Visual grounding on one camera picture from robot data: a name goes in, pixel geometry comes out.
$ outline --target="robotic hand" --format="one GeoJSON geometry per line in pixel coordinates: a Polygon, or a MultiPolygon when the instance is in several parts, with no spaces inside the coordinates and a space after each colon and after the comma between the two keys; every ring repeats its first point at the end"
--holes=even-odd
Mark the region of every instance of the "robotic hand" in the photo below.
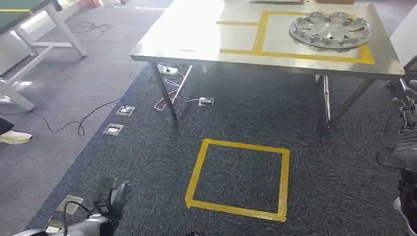
{"type": "Polygon", "coordinates": [[[401,166],[401,179],[398,180],[400,196],[394,201],[394,208],[405,220],[409,234],[417,236],[417,80],[411,80],[409,87],[402,79],[400,83],[407,101],[399,98],[392,100],[404,120],[392,154],[401,166]]]}
{"type": "Polygon", "coordinates": [[[130,188],[128,181],[119,182],[112,177],[103,177],[94,195],[94,208],[83,222],[70,227],[64,222],[64,228],[58,233],[27,230],[14,236],[112,236],[123,217],[123,208],[130,188]],[[91,215],[94,210],[97,210],[98,214],[91,215]]]}

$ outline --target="yellow tape rectangle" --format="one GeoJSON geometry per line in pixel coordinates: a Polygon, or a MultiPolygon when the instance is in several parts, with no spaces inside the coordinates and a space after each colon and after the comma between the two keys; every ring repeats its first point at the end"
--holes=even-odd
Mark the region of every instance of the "yellow tape rectangle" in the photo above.
{"type": "Polygon", "coordinates": [[[234,143],[234,142],[213,140],[213,139],[204,139],[201,144],[198,156],[197,156],[197,161],[194,166],[193,173],[191,175],[190,183],[188,184],[187,192],[185,193],[185,204],[187,205],[188,208],[198,207],[198,208],[203,208],[203,209],[208,209],[208,210],[226,212],[230,214],[244,215],[244,216],[249,216],[249,217],[285,222],[286,215],[287,215],[289,165],[290,165],[290,151],[285,148],[266,147],[266,146],[260,146],[260,145],[234,143]],[[234,207],[234,206],[225,206],[225,205],[220,205],[220,204],[197,201],[193,199],[195,189],[197,187],[198,178],[201,173],[201,168],[203,166],[207,149],[210,144],[225,146],[225,147],[257,150],[257,151],[276,152],[276,153],[281,154],[281,172],[280,172],[281,174],[280,174],[280,180],[279,180],[279,196],[278,196],[277,213],[270,213],[270,212],[259,211],[259,210],[251,210],[251,209],[239,208],[239,207],[234,207]]]}
{"type": "Polygon", "coordinates": [[[249,50],[235,50],[235,49],[220,49],[220,53],[227,54],[241,54],[241,55],[252,55],[252,56],[263,56],[263,57],[276,57],[276,58],[296,58],[296,59],[309,59],[309,60],[323,60],[323,61],[338,61],[338,62],[352,62],[352,63],[363,63],[363,64],[374,64],[374,58],[367,44],[358,47],[360,57],[335,57],[335,56],[324,56],[324,55],[309,55],[309,54],[297,54],[297,53],[276,53],[276,52],[264,52],[264,41],[267,33],[267,25],[269,15],[296,15],[303,16],[307,15],[305,12],[287,12],[287,11],[263,11],[261,13],[259,22],[227,22],[219,21],[219,25],[239,25],[239,26],[257,26],[258,30],[253,44],[253,49],[249,50]]]}

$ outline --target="cardboard box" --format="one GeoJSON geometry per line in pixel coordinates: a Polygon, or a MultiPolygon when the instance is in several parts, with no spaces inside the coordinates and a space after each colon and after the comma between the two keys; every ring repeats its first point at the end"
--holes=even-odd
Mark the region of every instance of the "cardboard box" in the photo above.
{"type": "Polygon", "coordinates": [[[326,4],[353,4],[356,0],[316,0],[316,3],[326,4]]]}

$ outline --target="white table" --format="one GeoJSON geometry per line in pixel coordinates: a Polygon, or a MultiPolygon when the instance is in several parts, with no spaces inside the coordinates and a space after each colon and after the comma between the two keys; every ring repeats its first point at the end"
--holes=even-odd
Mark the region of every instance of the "white table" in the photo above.
{"type": "Polygon", "coordinates": [[[158,62],[253,66],[317,75],[316,81],[323,83],[326,128],[334,125],[375,79],[396,80],[404,74],[374,6],[360,3],[276,5],[244,0],[176,0],[132,50],[131,58],[151,64],[173,119],[177,118],[173,106],[177,98],[169,98],[158,62]],[[318,50],[294,40],[288,32],[290,24],[314,11],[342,11],[365,18],[372,28],[370,41],[337,52],[318,50]],[[181,31],[183,26],[188,30],[181,31]],[[366,78],[333,116],[328,75],[366,78]]]}

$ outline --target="beige sneaker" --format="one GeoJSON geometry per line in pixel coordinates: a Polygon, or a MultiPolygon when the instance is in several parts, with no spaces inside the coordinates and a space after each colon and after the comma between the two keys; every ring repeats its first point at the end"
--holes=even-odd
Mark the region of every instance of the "beige sneaker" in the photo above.
{"type": "Polygon", "coordinates": [[[9,131],[0,135],[0,143],[7,144],[24,144],[32,139],[31,134],[19,133],[14,131],[9,131]]]}

